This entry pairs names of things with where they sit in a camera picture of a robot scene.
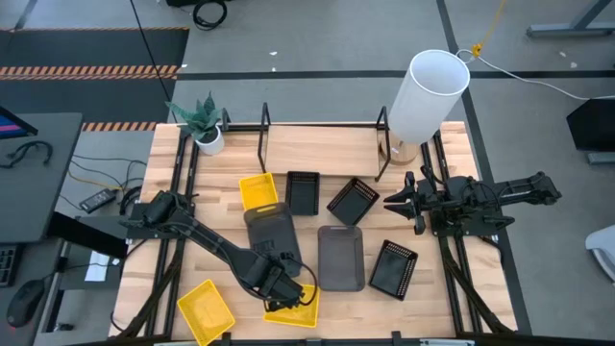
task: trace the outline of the white cable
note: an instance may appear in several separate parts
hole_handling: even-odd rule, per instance
[[[474,56],[472,55],[472,52],[471,52],[470,50],[468,50],[468,49],[459,49],[459,51],[456,53],[457,57],[459,57],[459,53],[462,53],[462,52],[463,52],[463,53],[469,53],[469,54],[472,56],[472,58],[471,58],[469,61],[464,61],[464,60],[462,60],[463,62],[465,62],[465,63],[470,63],[470,62],[473,62],[473,61],[475,60]],[[489,66],[489,67],[491,67],[491,68],[493,68],[493,69],[495,69],[495,70],[498,70],[498,71],[500,71],[500,72],[503,72],[503,73],[505,73],[506,75],[508,75],[508,76],[510,76],[510,77],[512,77],[512,78],[514,78],[514,79],[517,79],[517,80],[519,80],[519,81],[521,81],[521,82],[530,83],[530,84],[536,84],[536,85],[541,85],[541,86],[545,86],[545,87],[550,87],[550,88],[552,88],[552,89],[555,89],[555,90],[557,90],[557,91],[559,91],[559,92],[563,93],[563,94],[564,94],[564,95],[566,95],[566,96],[572,97],[572,98],[577,99],[577,100],[587,101],[587,100],[590,100],[590,99],[607,99],[607,98],[615,98],[615,95],[598,96],[598,97],[580,97],[580,96],[576,96],[576,95],[573,95],[573,94],[571,94],[570,92],[568,92],[568,91],[566,91],[566,90],[560,89],[560,88],[559,88],[559,87],[557,87],[557,86],[552,86],[552,85],[550,85],[550,84],[548,84],[548,83],[545,83],[545,82],[533,81],[533,80],[528,80],[528,79],[525,79],[525,78],[521,78],[521,77],[519,77],[519,76],[517,76],[517,75],[514,75],[514,74],[512,74],[512,73],[510,73],[510,72],[508,72],[508,71],[506,71],[506,70],[504,70],[503,68],[499,68],[498,66],[494,65],[494,64],[493,64],[493,63],[491,63],[491,62],[486,61],[485,59],[483,59],[483,58],[481,58],[481,57],[478,57],[478,59],[479,59],[481,62],[483,62],[484,64],[486,64],[487,66]]]

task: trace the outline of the white lamp shade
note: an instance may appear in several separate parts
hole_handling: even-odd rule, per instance
[[[470,84],[470,71],[457,56],[423,51],[410,62],[388,116],[390,131],[407,143],[428,141]]]

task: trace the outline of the lamp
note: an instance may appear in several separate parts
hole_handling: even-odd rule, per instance
[[[442,50],[423,51],[410,62],[388,124],[391,162],[407,164],[440,128],[470,83],[470,71],[460,58]],[[381,142],[381,152],[386,144]]]

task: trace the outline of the keyboard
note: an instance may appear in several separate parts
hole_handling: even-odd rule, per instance
[[[22,250],[23,245],[0,244],[0,288],[12,286]]]

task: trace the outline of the yellow tray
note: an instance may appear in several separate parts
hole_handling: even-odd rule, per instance
[[[244,210],[278,203],[278,192],[271,173],[239,180],[239,190]]]
[[[314,293],[313,284],[302,284],[304,293],[304,301],[311,299]],[[267,322],[282,323],[297,327],[316,328],[318,320],[318,302],[320,301],[320,289],[316,293],[316,298],[308,306],[300,305],[293,309],[279,309],[275,312],[266,312],[262,317]]]
[[[199,346],[209,345],[234,324],[234,317],[211,280],[177,301]]]

